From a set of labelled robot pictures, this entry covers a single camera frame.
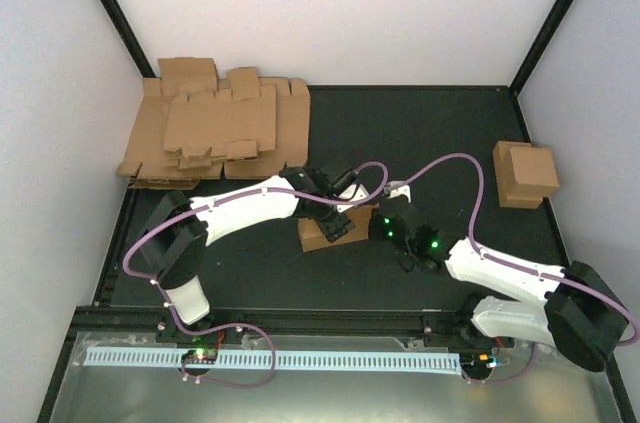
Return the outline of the left controller circuit board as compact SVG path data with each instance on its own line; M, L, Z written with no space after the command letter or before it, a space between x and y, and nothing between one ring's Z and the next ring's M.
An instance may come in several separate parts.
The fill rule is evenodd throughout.
M182 364L205 364L212 365L218 357L218 348L213 347L197 347L188 350L182 357Z

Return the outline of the right controller circuit board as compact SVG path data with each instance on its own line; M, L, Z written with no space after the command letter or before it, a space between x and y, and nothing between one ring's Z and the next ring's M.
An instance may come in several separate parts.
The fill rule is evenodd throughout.
M505 365L503 359L497 353L491 352L465 352L460 354L460 364L465 370L493 370Z

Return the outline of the black frame post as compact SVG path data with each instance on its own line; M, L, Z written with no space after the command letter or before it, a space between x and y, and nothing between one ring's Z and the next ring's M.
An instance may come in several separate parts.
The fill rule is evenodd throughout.
M143 78L155 78L156 74L118 0L99 0L132 62Z
M574 1L575 0L554 1L509 85L509 90L513 95L519 96L526 86Z

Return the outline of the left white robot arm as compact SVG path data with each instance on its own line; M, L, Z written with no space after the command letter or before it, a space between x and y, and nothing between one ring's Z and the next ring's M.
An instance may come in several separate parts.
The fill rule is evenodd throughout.
M199 273L204 249L240 230L276 219L311 219L330 243L354 228L346 210L369 195L348 165L325 169L286 167L277 175L244 189L188 198L173 191L161 200L143 227L140 256L151 279L174 308L179 329L193 342L207 340L215 319Z

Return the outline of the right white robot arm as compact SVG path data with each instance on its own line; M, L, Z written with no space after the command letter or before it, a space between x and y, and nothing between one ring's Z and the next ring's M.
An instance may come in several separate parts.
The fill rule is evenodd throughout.
M630 324L621 301L588 264L535 263L433 228L405 196L374 208L368 233L372 241L392 244L408 271L444 271L491 290L454 322L457 339L467 346L486 338L527 340L601 372Z

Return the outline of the stack of flat cardboard blanks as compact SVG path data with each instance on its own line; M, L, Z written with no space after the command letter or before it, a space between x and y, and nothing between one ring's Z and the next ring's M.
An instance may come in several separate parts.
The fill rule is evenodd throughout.
M299 78L255 67L219 76L211 58L158 61L118 175L132 189L193 189L205 180L268 178L308 160L311 95Z

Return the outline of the right black frame post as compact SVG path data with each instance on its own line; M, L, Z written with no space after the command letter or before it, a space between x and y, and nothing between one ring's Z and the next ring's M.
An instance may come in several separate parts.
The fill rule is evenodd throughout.
M513 95L519 96L526 86L574 1L575 0L554 1L509 85L509 90Z

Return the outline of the controller circuit board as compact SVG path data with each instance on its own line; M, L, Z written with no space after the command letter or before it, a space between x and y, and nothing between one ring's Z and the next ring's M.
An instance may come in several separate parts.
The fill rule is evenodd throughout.
M491 352L465 352L460 354L460 364L465 370L493 370L505 365L503 359L497 353Z
M188 350L182 357L182 364L205 364L212 365L218 357L218 348L213 347L197 347Z

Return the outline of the left black frame post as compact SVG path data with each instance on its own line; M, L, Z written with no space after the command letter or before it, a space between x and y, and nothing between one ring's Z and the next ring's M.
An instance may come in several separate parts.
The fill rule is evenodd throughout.
M155 78L156 74L118 0L99 0L132 62L143 78Z

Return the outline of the cardboard box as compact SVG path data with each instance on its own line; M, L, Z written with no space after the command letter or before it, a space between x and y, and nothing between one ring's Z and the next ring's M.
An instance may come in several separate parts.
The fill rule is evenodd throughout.
M354 224L354 228L335 242L329 242L326 239L314 220L299 220L298 236L302 250L304 252L311 252L319 249L367 240L369 238L369 221L372 216L372 211L376 208L377 205L363 205L346 210L345 214Z
M549 148L514 147L507 155L509 192L516 197L550 197L560 188Z
M492 152L499 205L502 208L533 210L543 202L542 197L514 197L507 193L506 155L514 147L531 148L532 145L525 142L498 141Z

